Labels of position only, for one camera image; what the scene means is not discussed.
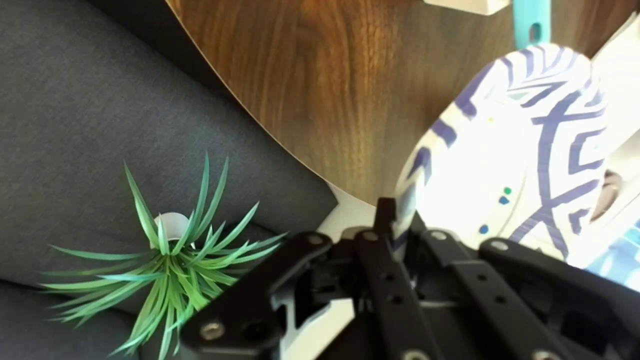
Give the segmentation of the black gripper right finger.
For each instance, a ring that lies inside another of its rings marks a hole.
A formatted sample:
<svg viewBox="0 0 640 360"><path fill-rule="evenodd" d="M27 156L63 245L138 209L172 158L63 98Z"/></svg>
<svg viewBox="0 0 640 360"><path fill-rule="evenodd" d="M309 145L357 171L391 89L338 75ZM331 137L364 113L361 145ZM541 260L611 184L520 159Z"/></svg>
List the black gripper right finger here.
<svg viewBox="0 0 640 360"><path fill-rule="evenodd" d="M477 255L513 288L571 360L640 360L640 293L502 237Z"/></svg>

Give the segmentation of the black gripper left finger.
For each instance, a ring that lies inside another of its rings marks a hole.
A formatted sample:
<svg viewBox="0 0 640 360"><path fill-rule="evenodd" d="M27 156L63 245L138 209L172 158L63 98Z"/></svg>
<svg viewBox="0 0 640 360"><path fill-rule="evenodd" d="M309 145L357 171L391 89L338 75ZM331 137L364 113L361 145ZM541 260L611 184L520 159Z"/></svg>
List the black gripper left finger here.
<svg viewBox="0 0 640 360"><path fill-rule="evenodd" d="M309 286L312 264L329 248L317 231L286 240L182 326L183 357L282 360L301 326L329 303Z"/></svg>

